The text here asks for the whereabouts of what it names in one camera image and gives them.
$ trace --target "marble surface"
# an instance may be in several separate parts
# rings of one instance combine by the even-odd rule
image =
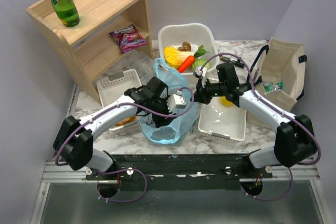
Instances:
[[[265,40],[247,41],[217,41],[219,52],[230,52],[241,56],[249,66],[257,56],[260,48],[266,43]],[[159,56],[159,49],[155,47],[155,56]],[[112,74],[123,70],[123,59],[116,66],[108,70]],[[246,81],[246,69],[237,68],[237,75],[240,82]],[[74,116],[83,117],[101,109],[96,101],[81,91]],[[157,146],[145,138],[139,128],[114,135],[107,131],[95,142],[94,147],[98,150],[105,150],[111,154],[215,154],[215,153],[249,153],[259,148],[267,148],[274,145],[275,134],[269,129],[246,123],[245,140],[240,143],[230,143],[225,140],[200,136],[197,130],[198,123],[194,125],[194,133],[187,134],[187,137],[179,146]]]

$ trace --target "carrot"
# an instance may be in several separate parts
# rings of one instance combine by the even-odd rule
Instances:
[[[188,56],[188,58],[186,58],[185,61],[177,69],[178,72],[183,73],[187,68],[191,67],[192,64],[195,62],[195,59],[196,58],[192,55]]]

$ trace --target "wooden shelf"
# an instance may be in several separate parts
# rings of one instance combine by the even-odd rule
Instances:
[[[73,1],[80,23],[71,28],[61,23],[50,0],[40,0],[26,12],[75,82],[100,103],[94,81],[123,56],[108,33],[134,24],[149,44],[137,50],[153,58],[147,0]]]
[[[74,45],[105,24],[138,0],[73,0],[80,22],[76,27],[64,26],[55,12],[44,17],[53,28],[59,30],[69,45]]]
[[[122,57],[119,46],[109,33],[131,24],[132,22],[120,17],[75,50],[78,61],[91,81],[96,80]],[[137,29],[144,38],[149,36],[147,31],[142,30],[140,27],[137,27]]]

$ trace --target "gray wall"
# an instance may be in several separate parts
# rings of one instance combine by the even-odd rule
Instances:
[[[215,39],[266,39],[292,0],[149,0],[153,38],[166,25],[198,22]]]
[[[24,224],[66,115],[73,81],[25,8],[0,0],[0,222]]]
[[[304,42],[308,56],[305,95],[295,111],[310,116],[322,147],[318,163],[323,190],[336,220],[336,1],[294,0],[274,37]]]

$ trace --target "gray floor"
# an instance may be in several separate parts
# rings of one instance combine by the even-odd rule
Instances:
[[[263,197],[279,196],[289,182],[265,182]],[[138,192],[121,192],[132,198]],[[149,191],[130,204],[98,200],[94,184],[52,184],[42,223],[322,223],[309,181],[296,181],[280,201],[261,202],[241,191]]]

